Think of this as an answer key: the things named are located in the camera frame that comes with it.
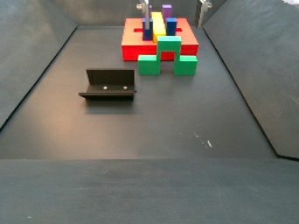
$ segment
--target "gray wall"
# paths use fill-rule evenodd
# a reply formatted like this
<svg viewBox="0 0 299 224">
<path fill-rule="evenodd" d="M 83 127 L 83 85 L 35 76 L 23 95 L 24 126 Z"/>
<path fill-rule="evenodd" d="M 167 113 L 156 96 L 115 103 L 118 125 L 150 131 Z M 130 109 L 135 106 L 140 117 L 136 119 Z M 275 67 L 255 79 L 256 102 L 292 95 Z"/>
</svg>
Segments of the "gray wall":
<svg viewBox="0 0 299 224">
<path fill-rule="evenodd" d="M 203 27 L 276 153 L 299 158 L 299 10 L 228 0 Z"/>
<path fill-rule="evenodd" d="M 202 21 L 203 24 L 210 20 L 212 14 L 218 11 L 218 9 L 227 2 L 227 0 L 210 0 L 210 2 L 212 3 L 212 8 L 204 13 Z"/>
<path fill-rule="evenodd" d="M 136 9 L 139 0 L 52 1 L 70 14 L 79 25 L 124 25 L 126 18 L 140 18 L 142 16 L 142 12 Z M 174 16 L 184 17 L 191 23 L 194 22 L 196 0 L 152 0 L 150 3 L 154 9 L 159 11 L 163 4 L 171 4 Z"/>
<path fill-rule="evenodd" d="M 48 0 L 0 0 L 0 21 L 1 129 L 76 24 Z"/>
</svg>

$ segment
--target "white speck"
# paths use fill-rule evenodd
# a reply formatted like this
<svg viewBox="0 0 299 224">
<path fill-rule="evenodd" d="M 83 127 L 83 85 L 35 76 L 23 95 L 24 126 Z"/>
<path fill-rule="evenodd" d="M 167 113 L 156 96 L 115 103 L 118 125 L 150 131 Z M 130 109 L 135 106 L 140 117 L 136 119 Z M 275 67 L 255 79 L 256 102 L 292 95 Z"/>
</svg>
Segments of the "white speck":
<svg viewBox="0 0 299 224">
<path fill-rule="evenodd" d="M 211 141 L 208 140 L 208 145 L 210 145 L 210 147 L 212 148 L 212 146 L 211 146 Z"/>
</svg>

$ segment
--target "colorful block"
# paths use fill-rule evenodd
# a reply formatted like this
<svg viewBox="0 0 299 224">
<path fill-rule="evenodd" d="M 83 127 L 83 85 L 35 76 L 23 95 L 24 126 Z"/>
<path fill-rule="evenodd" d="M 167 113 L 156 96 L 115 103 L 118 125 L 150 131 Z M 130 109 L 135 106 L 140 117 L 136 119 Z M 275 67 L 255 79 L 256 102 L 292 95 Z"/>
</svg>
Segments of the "colorful block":
<svg viewBox="0 0 299 224">
<path fill-rule="evenodd" d="M 163 20 L 171 18 L 174 14 L 174 7 L 170 4 L 163 5 Z"/>
<path fill-rule="evenodd" d="M 186 18 L 176 18 L 176 20 L 176 35 L 182 36 L 182 55 L 198 55 L 199 42 L 194 36 L 188 21 Z M 156 54 L 156 43 L 143 41 L 142 18 L 128 18 L 126 20 L 122 50 L 124 60 L 138 60 L 140 54 Z M 163 52 L 162 60 L 174 60 L 174 52 Z"/>
<path fill-rule="evenodd" d="M 150 29 L 146 29 L 146 19 L 143 18 L 143 40 L 154 40 L 154 20 L 150 18 Z"/>
<path fill-rule="evenodd" d="M 178 24 L 178 20 L 175 17 L 168 17 L 166 19 L 166 35 L 167 36 L 175 36 L 176 24 Z"/>
<path fill-rule="evenodd" d="M 175 52 L 175 58 L 179 59 L 182 52 L 183 39 L 179 36 L 158 37 L 156 57 L 160 60 L 162 52 Z"/>
<path fill-rule="evenodd" d="M 154 11 L 152 20 L 154 20 L 154 42 L 156 43 L 156 37 L 166 36 L 163 13 Z"/>
<path fill-rule="evenodd" d="M 180 56 L 174 63 L 174 75 L 195 75 L 198 66 L 196 56 Z"/>
<path fill-rule="evenodd" d="M 139 55 L 138 72 L 139 74 L 160 74 L 160 60 L 158 60 L 156 55 Z"/>
</svg>

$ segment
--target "blue block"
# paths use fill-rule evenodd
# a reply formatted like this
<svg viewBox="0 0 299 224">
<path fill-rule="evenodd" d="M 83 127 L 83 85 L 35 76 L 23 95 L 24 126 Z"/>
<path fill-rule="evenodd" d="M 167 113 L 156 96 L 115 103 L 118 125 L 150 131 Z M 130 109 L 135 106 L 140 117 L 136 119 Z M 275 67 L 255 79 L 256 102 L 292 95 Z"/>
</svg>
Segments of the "blue block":
<svg viewBox="0 0 299 224">
<path fill-rule="evenodd" d="M 154 20 L 150 18 L 150 30 L 146 29 L 146 19 L 143 18 L 143 40 L 154 40 Z"/>
<path fill-rule="evenodd" d="M 176 25 L 178 25 L 176 17 L 168 17 L 166 19 L 166 35 L 167 36 L 175 36 Z"/>
</svg>

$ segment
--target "black bracket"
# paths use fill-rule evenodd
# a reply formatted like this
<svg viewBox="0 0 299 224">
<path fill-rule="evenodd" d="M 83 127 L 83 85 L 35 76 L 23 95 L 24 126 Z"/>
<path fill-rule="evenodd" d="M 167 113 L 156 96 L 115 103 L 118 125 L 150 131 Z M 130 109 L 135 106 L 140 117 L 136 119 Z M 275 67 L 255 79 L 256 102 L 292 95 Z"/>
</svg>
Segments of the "black bracket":
<svg viewBox="0 0 299 224">
<path fill-rule="evenodd" d="M 87 99 L 134 99 L 136 92 L 135 70 L 87 69 L 88 90 L 79 95 Z"/>
</svg>

